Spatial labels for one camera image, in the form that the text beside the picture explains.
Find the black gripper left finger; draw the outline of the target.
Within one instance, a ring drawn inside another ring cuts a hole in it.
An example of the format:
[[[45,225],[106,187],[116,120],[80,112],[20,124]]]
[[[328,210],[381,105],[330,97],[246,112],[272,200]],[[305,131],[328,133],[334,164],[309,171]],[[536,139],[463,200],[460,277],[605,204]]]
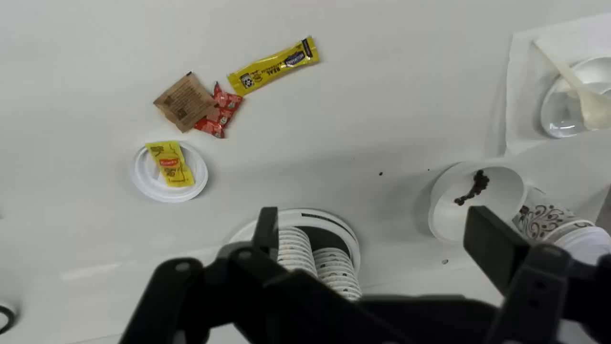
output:
[[[278,210],[265,206],[253,236],[223,246],[211,263],[162,261],[118,344],[206,344],[223,324],[234,324],[250,344],[408,344],[360,303],[278,265],[271,257],[276,229]]]

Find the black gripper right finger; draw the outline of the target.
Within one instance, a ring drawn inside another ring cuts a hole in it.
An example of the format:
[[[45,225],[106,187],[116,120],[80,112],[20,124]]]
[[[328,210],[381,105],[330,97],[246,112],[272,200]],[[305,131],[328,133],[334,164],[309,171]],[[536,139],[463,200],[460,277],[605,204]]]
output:
[[[559,344],[563,321],[611,344],[611,256],[593,263],[526,242],[486,206],[471,206],[462,244],[504,296],[484,344]]]

